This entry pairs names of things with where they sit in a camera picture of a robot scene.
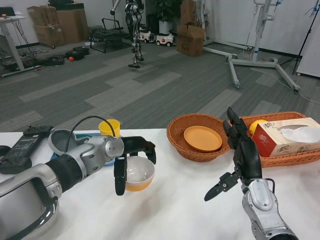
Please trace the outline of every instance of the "black remote control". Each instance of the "black remote control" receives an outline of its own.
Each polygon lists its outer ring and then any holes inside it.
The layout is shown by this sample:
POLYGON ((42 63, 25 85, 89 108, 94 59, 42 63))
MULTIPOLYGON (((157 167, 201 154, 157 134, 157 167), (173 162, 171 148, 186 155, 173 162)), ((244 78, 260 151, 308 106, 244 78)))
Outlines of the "black remote control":
POLYGON ((30 156, 41 141, 49 137, 53 128, 53 126, 29 126, 18 142, 0 159, 0 174, 18 174, 31 168, 30 156))

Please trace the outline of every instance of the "orange plate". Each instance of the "orange plate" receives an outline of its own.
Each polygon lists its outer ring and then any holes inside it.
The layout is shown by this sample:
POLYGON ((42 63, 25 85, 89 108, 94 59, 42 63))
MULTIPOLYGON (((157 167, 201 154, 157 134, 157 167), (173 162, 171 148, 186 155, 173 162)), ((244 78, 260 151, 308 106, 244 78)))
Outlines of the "orange plate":
POLYGON ((191 126, 184 131, 186 142, 201 152, 214 152, 221 148, 221 136, 211 128, 205 126, 191 126))

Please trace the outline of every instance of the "black bag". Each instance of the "black bag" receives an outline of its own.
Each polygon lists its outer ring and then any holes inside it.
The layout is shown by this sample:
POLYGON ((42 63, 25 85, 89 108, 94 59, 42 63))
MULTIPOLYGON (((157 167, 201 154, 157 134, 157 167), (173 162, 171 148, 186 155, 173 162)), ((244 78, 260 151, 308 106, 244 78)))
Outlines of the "black bag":
POLYGON ((83 51, 74 51, 74 50, 72 50, 72 51, 67 51, 65 53, 65 56, 66 56, 67 59, 69 59, 70 57, 73 57, 73 59, 77 61, 77 60, 83 59, 85 57, 85 54, 84 54, 83 51))
POLYGON ((83 52, 84 55, 88 55, 89 54, 89 48, 85 47, 85 46, 77 46, 73 48, 73 51, 77 51, 77 52, 83 52))

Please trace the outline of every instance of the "white bowl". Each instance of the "white bowl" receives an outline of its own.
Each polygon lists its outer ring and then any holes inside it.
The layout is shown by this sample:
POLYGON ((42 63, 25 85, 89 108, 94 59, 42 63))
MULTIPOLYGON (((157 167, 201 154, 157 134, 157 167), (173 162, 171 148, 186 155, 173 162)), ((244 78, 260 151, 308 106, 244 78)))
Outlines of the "white bowl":
POLYGON ((138 192, 148 187, 152 182, 155 166, 145 157, 129 156, 126 173, 125 189, 130 192, 138 192))

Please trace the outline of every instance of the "tissue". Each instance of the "tissue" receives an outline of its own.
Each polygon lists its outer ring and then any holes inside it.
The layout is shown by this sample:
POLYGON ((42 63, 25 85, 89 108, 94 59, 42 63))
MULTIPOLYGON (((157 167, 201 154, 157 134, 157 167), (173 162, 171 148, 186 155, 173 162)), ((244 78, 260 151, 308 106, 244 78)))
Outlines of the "tissue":
POLYGON ((280 130, 282 135, 297 143, 314 144, 320 142, 320 128, 312 126, 302 126, 297 129, 285 128, 280 130))

